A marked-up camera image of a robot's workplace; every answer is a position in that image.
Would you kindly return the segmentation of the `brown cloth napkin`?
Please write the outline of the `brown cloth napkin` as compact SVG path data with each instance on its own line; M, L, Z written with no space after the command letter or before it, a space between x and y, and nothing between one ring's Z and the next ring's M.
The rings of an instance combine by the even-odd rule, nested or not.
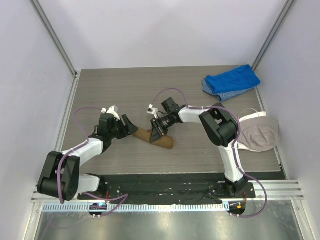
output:
M172 137L165 135L154 142L150 142L151 133L152 133L151 129L145 130L141 127L138 127L138 130L133 135L136 138L157 147L165 148L168 150L171 150L174 148L175 141Z

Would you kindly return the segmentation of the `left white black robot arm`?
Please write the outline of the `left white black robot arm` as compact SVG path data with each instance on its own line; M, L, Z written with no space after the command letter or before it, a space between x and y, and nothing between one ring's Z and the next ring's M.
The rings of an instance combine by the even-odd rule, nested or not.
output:
M91 173L81 175L80 167L103 154L112 140L126 138L137 131L138 128L125 114L120 118L111 113L101 114L94 132L83 143L63 152L51 151L47 155L37 192L57 198L61 203L87 192L97 200L102 199L107 188L101 184L101 178Z

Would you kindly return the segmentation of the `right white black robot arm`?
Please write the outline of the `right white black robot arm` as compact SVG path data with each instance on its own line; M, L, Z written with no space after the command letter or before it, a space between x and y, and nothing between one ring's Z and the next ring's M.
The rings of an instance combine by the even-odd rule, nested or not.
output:
M241 133L240 123L222 104L195 107L178 105L171 97L161 103L165 113L158 116L157 109L149 105L148 113L153 114L151 122L150 143L160 140L168 129L178 123L201 124L209 140L218 147L221 154L225 191L233 198L243 193L248 178L242 168L238 152L238 138Z

